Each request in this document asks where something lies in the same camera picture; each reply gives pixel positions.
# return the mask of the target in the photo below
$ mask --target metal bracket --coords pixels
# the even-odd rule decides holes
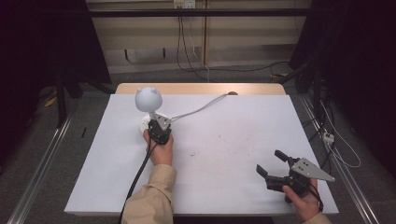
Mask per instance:
[[[294,163],[294,165],[291,166],[291,170],[308,178],[321,179],[331,182],[335,181],[334,177],[328,175],[306,158],[301,158],[296,163]]]
[[[171,124],[171,120],[169,118],[159,114],[155,114],[155,119],[158,121],[163,131],[165,131]]]

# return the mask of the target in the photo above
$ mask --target table surface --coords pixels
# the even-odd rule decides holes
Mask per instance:
[[[260,164],[270,175],[288,173],[287,164],[274,155],[275,149],[318,164],[292,102],[278,84],[234,83],[121,84],[110,98],[66,213],[103,216],[117,215],[121,210],[134,170],[145,156],[145,142],[137,127],[145,113],[135,108],[133,93],[146,86],[156,87],[163,94],[159,112],[165,115],[192,111],[228,91],[240,94],[227,96],[172,124],[176,139],[176,215],[293,213],[293,206],[283,201],[284,194],[266,189],[264,179],[255,172],[256,164]],[[249,132],[241,130],[243,125]],[[147,183],[151,167],[149,162],[136,189]],[[338,213],[327,183],[319,181],[318,188],[324,212]]]
[[[161,94],[223,94],[235,91],[239,95],[285,95],[277,83],[122,83],[116,94],[135,94],[137,88],[155,87]]]

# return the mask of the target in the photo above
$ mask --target hand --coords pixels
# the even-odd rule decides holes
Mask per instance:
[[[316,179],[311,179],[311,184],[316,189],[318,188],[318,181]],[[301,222],[306,222],[319,213],[318,199],[310,192],[303,198],[300,198],[289,186],[283,186],[282,189],[294,203],[296,216]]]
[[[143,137],[145,138],[146,142],[149,142],[149,131],[146,129],[143,132]],[[151,161],[154,165],[158,164],[167,164],[167,165],[172,165],[172,159],[173,159],[173,135],[170,134],[169,140],[166,143],[166,145],[157,145],[156,142],[151,140],[151,148],[156,146],[152,152],[151,152]]]

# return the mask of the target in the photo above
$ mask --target sleeve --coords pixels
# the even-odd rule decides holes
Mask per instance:
[[[332,224],[332,223],[323,213],[318,213],[316,216],[312,217],[306,222],[303,222],[303,224]]]
[[[173,223],[172,187],[176,176],[170,165],[154,166],[148,184],[127,200],[122,224]]]

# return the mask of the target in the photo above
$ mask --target white ball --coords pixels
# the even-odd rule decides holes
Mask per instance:
[[[161,93],[153,87],[138,88],[134,101],[142,112],[154,112],[163,104]]]

